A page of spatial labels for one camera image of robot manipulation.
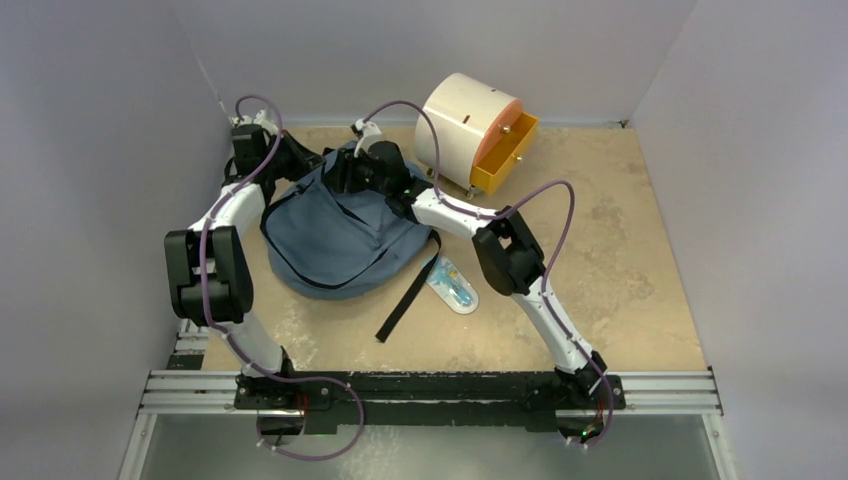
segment gray wall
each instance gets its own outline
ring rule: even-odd
[[[629,118],[695,0],[173,0],[225,104],[257,91],[289,123],[423,103],[462,71],[558,123]],[[387,119],[409,120],[404,109]]]
[[[0,467],[117,476],[227,125],[162,0],[0,2]]]
[[[747,478],[848,472],[846,24],[700,0],[634,117]]]

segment wooden table surface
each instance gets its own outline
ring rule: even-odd
[[[318,152],[352,138],[346,127],[290,131]],[[407,158],[414,158],[411,127],[384,131]],[[472,203],[501,208],[557,178],[572,182],[577,206],[551,280],[580,332],[613,370],[703,370],[704,358],[635,132],[542,128],[501,189]],[[278,194],[285,182],[279,187]],[[455,186],[445,190],[464,199]],[[554,188],[521,210],[546,257],[559,238],[567,206],[566,190]],[[485,282],[471,242],[442,238],[443,255],[480,295],[480,305],[470,315],[454,313],[425,285],[388,342],[380,344],[374,334],[435,246],[425,248],[388,284],[362,297],[313,300],[292,292],[271,272],[258,221],[242,240],[256,290],[253,308],[299,369],[552,368],[530,320]],[[203,368],[236,370],[238,364],[215,338],[210,339]]]

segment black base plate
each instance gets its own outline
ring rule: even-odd
[[[626,406],[621,378],[609,375],[613,392],[601,383],[591,396],[579,393],[549,372],[294,372],[292,377],[331,377],[350,384],[362,399],[369,425],[523,426],[557,431],[556,410],[595,410],[600,396],[616,409]],[[247,410],[297,409],[308,398],[308,434],[335,433],[358,421],[356,404],[329,382],[281,384],[239,376],[234,407]]]

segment glass panel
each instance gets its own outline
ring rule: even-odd
[[[302,462],[256,448],[251,415],[160,415],[144,479],[710,479],[717,480],[700,416],[619,416],[600,446],[566,447],[558,433],[513,427],[368,426],[341,457]],[[304,436],[304,454],[342,447],[338,435]]]

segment blue item in package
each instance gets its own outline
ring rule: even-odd
[[[465,315],[477,308],[479,303],[477,292],[447,257],[440,256],[436,261],[436,265],[427,277],[427,284],[456,313]]]

